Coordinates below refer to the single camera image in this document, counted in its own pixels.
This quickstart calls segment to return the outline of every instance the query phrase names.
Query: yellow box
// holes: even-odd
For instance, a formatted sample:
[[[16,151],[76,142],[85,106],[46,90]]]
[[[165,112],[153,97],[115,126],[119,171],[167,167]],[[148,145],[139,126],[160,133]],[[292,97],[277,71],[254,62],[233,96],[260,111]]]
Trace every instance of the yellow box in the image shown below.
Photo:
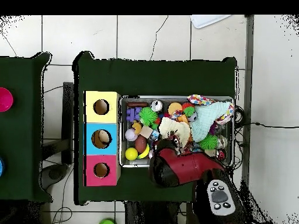
[[[88,123],[117,124],[119,94],[116,92],[86,91],[85,95]]]

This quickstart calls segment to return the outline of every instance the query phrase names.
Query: dark green tablecloth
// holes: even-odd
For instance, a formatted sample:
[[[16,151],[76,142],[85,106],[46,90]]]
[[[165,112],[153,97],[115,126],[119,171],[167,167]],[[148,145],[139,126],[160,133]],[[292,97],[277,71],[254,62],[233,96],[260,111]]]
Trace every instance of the dark green tablecloth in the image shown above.
[[[96,60],[90,52],[81,52],[73,63],[75,75],[75,199],[84,201],[191,201],[192,185],[156,188],[148,179],[146,168],[122,168],[114,187],[83,186],[83,91],[115,91],[120,95],[199,94],[235,96],[235,58],[216,61],[127,61]]]
[[[0,113],[1,200],[51,201],[39,184],[41,161],[41,76],[50,54],[0,57],[0,87],[11,91],[11,109]]]

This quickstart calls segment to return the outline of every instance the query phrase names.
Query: pink box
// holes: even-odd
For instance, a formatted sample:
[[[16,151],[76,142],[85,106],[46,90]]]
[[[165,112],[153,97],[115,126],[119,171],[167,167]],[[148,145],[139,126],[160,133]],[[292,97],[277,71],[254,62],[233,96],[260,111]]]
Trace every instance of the pink box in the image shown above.
[[[109,168],[106,177],[98,177],[95,174],[95,166],[105,163]],[[87,155],[86,156],[86,186],[116,186],[120,177],[120,165],[117,155]]]

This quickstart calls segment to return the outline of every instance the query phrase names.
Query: metal tray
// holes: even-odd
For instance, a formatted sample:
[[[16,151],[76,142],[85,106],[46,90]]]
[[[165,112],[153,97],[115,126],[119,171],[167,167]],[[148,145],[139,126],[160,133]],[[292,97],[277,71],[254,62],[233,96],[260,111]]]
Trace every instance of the metal tray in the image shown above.
[[[205,96],[206,98],[214,99],[218,102],[227,102],[230,101],[235,104],[234,99],[229,96]],[[122,96],[119,100],[120,107],[120,119],[119,119],[119,162],[123,167],[148,167],[150,164],[149,158],[136,159],[136,160],[127,160],[125,157],[125,152],[128,148],[134,147],[134,142],[129,142],[125,139],[124,134],[127,129],[131,127],[132,123],[127,122],[126,120],[126,111],[128,109],[128,102],[147,102],[150,104],[154,100],[160,100],[163,103],[163,111],[165,111],[172,102],[185,103],[187,102],[187,96]],[[234,162],[234,121],[226,123],[226,128],[223,130],[221,135],[227,138],[228,144],[226,147],[227,158],[224,161],[224,164],[231,166]]]

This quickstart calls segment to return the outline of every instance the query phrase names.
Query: pink cup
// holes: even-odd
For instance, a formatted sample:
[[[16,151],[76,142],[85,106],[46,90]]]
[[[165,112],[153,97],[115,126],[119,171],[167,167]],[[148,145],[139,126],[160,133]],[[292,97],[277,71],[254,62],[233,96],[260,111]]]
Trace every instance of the pink cup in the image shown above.
[[[0,112],[7,111],[11,108],[13,97],[9,90],[0,87]]]

